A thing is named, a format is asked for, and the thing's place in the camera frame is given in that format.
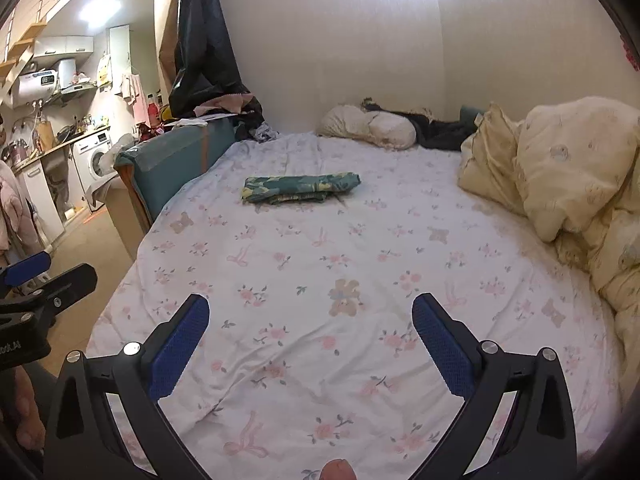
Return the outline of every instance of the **tan floor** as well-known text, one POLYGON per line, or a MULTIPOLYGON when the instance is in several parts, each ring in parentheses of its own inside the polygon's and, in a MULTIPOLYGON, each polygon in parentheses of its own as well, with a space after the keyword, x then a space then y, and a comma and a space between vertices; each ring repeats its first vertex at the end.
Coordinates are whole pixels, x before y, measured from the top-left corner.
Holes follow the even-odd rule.
POLYGON ((51 277, 81 263, 90 264, 98 274, 95 291, 59 314, 56 325, 49 330, 51 353, 40 363, 54 375, 67 353, 86 349, 95 321, 131 266, 106 207, 87 219, 87 214, 81 214, 73 221, 51 258, 51 277))

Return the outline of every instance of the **kitchen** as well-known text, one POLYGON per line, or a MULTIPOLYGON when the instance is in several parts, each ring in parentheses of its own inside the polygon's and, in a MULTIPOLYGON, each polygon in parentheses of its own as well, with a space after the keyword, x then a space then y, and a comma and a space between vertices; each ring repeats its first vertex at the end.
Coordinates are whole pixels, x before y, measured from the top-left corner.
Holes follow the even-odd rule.
POLYGON ((156 60, 153 0, 71 0, 36 38, 0 104, 2 160, 33 205, 49 251, 99 212, 89 188, 113 171, 102 156, 138 136, 140 100, 157 113, 156 60))

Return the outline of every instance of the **countertop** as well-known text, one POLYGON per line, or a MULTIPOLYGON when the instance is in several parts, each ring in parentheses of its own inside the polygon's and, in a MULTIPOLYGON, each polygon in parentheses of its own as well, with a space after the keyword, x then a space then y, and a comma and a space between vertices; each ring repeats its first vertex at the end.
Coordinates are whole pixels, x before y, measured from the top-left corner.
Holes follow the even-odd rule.
POLYGON ((62 144, 57 145, 55 148, 51 148, 48 152, 44 152, 43 154, 35 156, 33 158, 30 158, 29 160, 22 161, 20 164, 17 164, 16 166, 14 166, 12 168, 12 170, 13 170, 14 174, 18 174, 22 170, 28 168, 34 162, 37 162, 38 160, 40 160, 41 158, 44 158, 47 155, 50 155, 51 153, 55 152, 56 150, 59 150, 60 148, 64 148, 65 146, 69 146, 69 145, 73 144, 74 142, 78 142, 78 140, 85 139, 85 138, 87 138, 89 136, 92 136, 94 134, 99 134, 100 132, 108 130, 109 128, 110 128, 110 126, 101 126, 100 128, 96 128, 95 130, 92 130, 90 132, 82 134, 81 136, 74 137, 71 140, 66 140, 62 144))

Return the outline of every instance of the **white floral bed sheet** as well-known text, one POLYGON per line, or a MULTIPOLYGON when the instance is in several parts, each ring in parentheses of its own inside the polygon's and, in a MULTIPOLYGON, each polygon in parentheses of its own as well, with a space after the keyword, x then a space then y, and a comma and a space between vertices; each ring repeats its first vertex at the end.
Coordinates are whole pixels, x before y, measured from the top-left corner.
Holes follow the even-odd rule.
MULTIPOLYGON (((588 277, 561 266, 525 219, 456 185, 457 153, 388 152, 313 134, 233 145, 165 206, 97 321, 89 356, 144 341, 192 292, 210 323, 174 393, 160 401, 215 478, 317 480, 345 458, 358 478, 406 480, 462 405, 415 333, 431 292, 479 339, 555 348, 578 452, 620 412, 619 342, 588 277), (325 203, 242 204, 248 176, 354 171, 325 203)), ((490 456, 510 404, 481 452, 490 456)), ((116 420, 139 461, 122 408, 116 420)))

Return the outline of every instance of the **silver bolt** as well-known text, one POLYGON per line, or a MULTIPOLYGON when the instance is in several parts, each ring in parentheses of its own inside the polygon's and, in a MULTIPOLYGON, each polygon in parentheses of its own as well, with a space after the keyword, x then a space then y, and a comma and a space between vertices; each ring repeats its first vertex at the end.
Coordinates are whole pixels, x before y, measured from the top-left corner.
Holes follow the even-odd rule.
POLYGON ((483 341, 480 348, 486 354, 495 354, 498 351, 498 345, 493 341, 483 341))
POLYGON ((127 343, 124 345, 124 353, 126 355, 135 355, 140 352, 140 343, 127 343))
POLYGON ((556 353, 551 348, 543 348, 542 357, 545 358, 547 361, 555 361, 556 353))
POLYGON ((80 352, 78 350, 72 350, 66 355, 66 360, 70 363, 75 363, 80 358, 80 352))

